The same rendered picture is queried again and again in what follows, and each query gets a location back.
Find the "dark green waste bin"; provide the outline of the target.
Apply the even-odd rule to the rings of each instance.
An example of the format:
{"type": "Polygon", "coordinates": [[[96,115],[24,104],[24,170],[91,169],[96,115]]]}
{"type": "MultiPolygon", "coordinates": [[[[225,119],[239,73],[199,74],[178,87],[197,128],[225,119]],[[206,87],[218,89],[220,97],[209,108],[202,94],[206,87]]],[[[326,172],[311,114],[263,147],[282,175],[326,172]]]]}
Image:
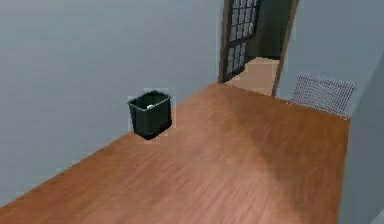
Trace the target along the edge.
{"type": "Polygon", "coordinates": [[[151,140],[172,125],[171,96],[152,90],[128,101],[133,131],[151,140]]]}

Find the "dark glazed room door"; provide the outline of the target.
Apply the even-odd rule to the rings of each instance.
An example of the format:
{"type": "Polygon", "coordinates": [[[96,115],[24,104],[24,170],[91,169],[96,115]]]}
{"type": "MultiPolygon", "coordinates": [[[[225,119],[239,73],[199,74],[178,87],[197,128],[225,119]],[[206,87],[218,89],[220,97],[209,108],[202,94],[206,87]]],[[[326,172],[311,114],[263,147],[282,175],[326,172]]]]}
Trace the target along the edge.
{"type": "Polygon", "coordinates": [[[224,0],[218,82],[245,70],[247,42],[256,36],[262,0],[224,0]]]}

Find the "white mesh laundry basket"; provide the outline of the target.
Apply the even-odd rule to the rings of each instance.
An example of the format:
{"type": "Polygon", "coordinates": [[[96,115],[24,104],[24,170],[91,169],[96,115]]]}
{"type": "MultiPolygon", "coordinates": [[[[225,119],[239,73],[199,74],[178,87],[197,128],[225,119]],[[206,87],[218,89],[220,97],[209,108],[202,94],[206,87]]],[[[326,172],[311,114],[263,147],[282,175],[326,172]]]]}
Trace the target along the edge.
{"type": "Polygon", "coordinates": [[[300,73],[288,102],[348,119],[355,89],[356,84],[352,81],[300,73]]]}

